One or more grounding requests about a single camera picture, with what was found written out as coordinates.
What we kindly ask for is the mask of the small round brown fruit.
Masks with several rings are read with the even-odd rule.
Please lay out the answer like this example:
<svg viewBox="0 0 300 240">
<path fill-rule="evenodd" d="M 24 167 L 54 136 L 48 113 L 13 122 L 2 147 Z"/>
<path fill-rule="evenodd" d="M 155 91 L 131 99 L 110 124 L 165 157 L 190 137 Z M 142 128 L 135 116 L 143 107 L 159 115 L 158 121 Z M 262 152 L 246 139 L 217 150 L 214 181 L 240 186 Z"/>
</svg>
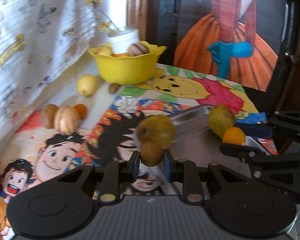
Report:
<svg viewBox="0 0 300 240">
<path fill-rule="evenodd" d="M 163 159 L 164 150 L 160 145 L 153 142 L 146 142 L 140 148 L 140 159 L 148 167 L 157 166 Z"/>
</svg>

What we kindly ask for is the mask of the striped melon in bowl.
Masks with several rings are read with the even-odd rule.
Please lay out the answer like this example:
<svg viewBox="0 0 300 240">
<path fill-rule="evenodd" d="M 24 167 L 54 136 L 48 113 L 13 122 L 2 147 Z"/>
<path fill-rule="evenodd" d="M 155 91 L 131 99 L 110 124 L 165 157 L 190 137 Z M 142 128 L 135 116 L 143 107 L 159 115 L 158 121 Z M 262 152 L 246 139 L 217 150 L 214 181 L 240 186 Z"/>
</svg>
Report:
<svg viewBox="0 0 300 240">
<path fill-rule="evenodd" d="M 134 44 L 131 44 L 127 51 L 128 56 L 139 56 L 148 53 L 149 53 L 148 47 L 141 42 L 136 42 Z"/>
</svg>

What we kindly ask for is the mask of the yellow scalloped plastic bowl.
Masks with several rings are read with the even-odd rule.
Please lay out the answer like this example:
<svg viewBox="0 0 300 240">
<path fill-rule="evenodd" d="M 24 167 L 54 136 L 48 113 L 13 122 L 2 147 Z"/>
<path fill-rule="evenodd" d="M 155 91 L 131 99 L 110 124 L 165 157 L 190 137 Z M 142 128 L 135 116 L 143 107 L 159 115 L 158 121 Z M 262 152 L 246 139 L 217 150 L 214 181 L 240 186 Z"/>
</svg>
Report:
<svg viewBox="0 0 300 240">
<path fill-rule="evenodd" d="M 162 73 L 157 68 L 157 62 L 167 49 L 166 46 L 157 46 L 146 41 L 141 43 L 149 49 L 148 54 L 114 57 L 98 54 L 98 48 L 88 48 L 87 52 L 94 58 L 98 73 L 104 81 L 119 85 L 137 85 Z"/>
</svg>

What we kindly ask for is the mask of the striped cream pepino melon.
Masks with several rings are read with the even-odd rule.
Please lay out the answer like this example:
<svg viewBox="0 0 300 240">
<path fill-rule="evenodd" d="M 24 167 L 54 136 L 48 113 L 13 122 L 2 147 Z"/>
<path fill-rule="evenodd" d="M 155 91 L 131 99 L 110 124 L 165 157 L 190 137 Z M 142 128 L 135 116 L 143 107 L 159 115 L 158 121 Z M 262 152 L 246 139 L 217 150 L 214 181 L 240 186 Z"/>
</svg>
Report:
<svg viewBox="0 0 300 240">
<path fill-rule="evenodd" d="M 63 106 L 54 117 L 54 128 L 61 135 L 71 135 L 79 128 L 81 117 L 73 107 Z"/>
</svg>

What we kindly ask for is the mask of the brown round pear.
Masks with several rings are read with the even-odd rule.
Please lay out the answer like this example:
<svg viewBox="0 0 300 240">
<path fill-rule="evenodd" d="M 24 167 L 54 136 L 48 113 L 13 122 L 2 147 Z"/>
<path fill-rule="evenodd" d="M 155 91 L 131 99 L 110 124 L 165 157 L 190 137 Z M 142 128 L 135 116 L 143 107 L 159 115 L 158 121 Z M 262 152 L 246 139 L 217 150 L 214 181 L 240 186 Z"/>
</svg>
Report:
<svg viewBox="0 0 300 240">
<path fill-rule="evenodd" d="M 58 106 L 54 104 L 46 105 L 41 111 L 42 126 L 47 129 L 54 128 L 55 113 L 58 111 Z"/>
</svg>

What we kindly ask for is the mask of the yellow lemon-like fruit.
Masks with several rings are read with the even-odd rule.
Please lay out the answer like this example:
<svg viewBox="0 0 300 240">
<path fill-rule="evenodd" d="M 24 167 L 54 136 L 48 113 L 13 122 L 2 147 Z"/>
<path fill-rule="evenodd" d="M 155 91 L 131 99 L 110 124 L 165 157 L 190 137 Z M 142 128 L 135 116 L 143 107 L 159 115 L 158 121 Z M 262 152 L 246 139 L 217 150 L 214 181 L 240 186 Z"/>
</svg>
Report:
<svg viewBox="0 0 300 240">
<path fill-rule="evenodd" d="M 77 80 L 77 92 L 82 96 L 92 96 L 97 91 L 97 85 L 95 76 L 85 74 Z"/>
</svg>

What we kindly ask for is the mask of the small brown nut fruit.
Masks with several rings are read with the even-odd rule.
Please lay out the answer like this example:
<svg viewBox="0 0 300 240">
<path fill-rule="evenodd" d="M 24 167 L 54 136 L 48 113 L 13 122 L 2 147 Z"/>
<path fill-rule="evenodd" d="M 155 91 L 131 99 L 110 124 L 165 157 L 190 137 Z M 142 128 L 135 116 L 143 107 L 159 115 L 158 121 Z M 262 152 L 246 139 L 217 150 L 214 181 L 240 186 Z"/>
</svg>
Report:
<svg viewBox="0 0 300 240">
<path fill-rule="evenodd" d="M 117 83 L 111 83 L 108 87 L 110 94 L 116 94 L 121 86 Z"/>
</svg>

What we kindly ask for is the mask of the small orange mandarin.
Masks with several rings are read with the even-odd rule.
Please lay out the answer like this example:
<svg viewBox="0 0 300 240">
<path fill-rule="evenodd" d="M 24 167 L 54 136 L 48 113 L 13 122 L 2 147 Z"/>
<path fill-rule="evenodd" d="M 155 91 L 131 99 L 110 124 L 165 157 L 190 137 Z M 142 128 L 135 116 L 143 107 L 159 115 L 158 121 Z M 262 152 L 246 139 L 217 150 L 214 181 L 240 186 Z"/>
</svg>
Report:
<svg viewBox="0 0 300 240">
<path fill-rule="evenodd" d="M 86 105 L 80 103 L 80 104 L 76 104 L 73 108 L 78 112 L 81 119 L 86 118 L 88 114 L 88 109 Z"/>
</svg>

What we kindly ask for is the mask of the green-brown round pear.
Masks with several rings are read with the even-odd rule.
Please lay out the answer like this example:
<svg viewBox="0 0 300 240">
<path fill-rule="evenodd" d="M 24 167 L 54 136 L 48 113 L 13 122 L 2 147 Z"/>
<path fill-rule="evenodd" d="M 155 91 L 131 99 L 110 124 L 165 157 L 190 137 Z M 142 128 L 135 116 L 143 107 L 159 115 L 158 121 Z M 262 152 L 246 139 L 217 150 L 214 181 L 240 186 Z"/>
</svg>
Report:
<svg viewBox="0 0 300 240">
<path fill-rule="evenodd" d="M 166 115 L 151 115 L 145 118 L 138 124 L 135 132 L 142 145 L 153 142 L 164 150 L 170 146 L 176 136 L 175 126 Z"/>
</svg>

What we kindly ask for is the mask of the cartoon printed table mat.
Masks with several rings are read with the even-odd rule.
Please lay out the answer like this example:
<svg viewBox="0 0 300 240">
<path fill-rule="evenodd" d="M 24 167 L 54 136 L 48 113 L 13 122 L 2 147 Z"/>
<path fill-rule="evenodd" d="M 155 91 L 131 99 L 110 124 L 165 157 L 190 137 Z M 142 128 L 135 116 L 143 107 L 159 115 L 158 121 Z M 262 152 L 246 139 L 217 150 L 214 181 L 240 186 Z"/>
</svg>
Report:
<svg viewBox="0 0 300 240">
<path fill-rule="evenodd" d="M 266 119 L 240 84 L 172 66 L 164 66 L 162 74 L 169 79 L 176 78 L 177 85 L 184 80 L 193 81 L 204 89 L 204 97 L 183 99 L 128 86 L 92 130 L 79 129 L 72 135 L 60 135 L 45 128 L 39 111 L 30 115 L 0 155 L 0 239 L 13 235 L 6 218 L 6 208 L 12 197 L 82 163 L 102 166 L 115 159 L 129 158 L 136 146 L 134 129 L 150 115 L 169 115 L 208 104 L 225 105 L 236 121 L 243 124 L 256 124 Z"/>
</svg>

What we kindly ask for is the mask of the white foam cup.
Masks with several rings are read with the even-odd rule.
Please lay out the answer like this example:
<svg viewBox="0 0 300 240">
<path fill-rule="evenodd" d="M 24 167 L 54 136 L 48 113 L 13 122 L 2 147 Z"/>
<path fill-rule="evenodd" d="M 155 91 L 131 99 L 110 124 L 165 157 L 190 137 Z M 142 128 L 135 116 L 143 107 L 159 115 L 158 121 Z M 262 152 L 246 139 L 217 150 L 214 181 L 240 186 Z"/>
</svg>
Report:
<svg viewBox="0 0 300 240">
<path fill-rule="evenodd" d="M 114 55 L 124 54 L 132 44 L 140 41 L 139 30 L 135 25 L 124 27 L 109 33 L 108 40 Z"/>
</svg>

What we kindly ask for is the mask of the green elongated pear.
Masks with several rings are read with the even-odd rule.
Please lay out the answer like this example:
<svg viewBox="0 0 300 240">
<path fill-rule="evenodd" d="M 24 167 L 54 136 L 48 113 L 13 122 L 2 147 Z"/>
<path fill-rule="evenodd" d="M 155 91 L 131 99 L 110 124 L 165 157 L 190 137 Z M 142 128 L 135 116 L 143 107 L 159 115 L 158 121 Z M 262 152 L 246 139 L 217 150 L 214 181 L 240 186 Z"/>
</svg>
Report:
<svg viewBox="0 0 300 240">
<path fill-rule="evenodd" d="M 213 133 L 222 138 L 225 131 L 234 126 L 236 118 L 225 105 L 216 105 L 209 113 L 208 122 Z"/>
</svg>

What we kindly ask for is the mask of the white printed curtain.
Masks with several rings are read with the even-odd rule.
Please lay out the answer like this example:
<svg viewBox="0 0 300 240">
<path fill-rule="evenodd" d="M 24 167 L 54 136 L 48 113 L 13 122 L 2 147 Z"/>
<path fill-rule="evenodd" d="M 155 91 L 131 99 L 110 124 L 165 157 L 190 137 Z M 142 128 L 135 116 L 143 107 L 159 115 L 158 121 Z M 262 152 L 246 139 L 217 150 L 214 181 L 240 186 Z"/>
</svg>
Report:
<svg viewBox="0 0 300 240">
<path fill-rule="evenodd" d="M 0 0 L 0 151 L 64 81 L 108 23 L 125 25 L 126 0 Z"/>
</svg>

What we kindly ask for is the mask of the metal baking tray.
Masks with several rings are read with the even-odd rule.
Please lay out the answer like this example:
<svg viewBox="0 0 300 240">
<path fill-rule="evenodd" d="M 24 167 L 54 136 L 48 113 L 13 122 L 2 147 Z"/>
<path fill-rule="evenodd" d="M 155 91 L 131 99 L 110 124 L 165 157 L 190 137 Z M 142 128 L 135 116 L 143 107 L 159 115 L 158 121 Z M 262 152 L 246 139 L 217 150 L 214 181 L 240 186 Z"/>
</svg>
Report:
<svg viewBox="0 0 300 240">
<path fill-rule="evenodd" d="M 250 176 L 247 164 L 220 152 L 222 140 L 209 128 L 208 115 L 211 108 L 211 105 L 199 105 L 168 116 L 177 132 L 168 148 L 172 157 L 193 161 L 201 167 L 207 167 L 209 163 L 220 163 Z"/>
</svg>

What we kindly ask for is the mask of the small orange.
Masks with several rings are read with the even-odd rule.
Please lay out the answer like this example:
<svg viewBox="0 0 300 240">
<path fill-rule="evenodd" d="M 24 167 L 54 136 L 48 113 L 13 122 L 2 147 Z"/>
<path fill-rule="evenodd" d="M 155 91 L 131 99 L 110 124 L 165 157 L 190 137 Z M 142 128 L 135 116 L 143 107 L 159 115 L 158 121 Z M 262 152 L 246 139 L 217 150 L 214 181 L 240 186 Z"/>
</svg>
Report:
<svg viewBox="0 0 300 240">
<path fill-rule="evenodd" d="M 245 133 L 238 127 L 229 128 L 224 132 L 222 141 L 226 144 L 242 146 L 246 141 Z"/>
</svg>

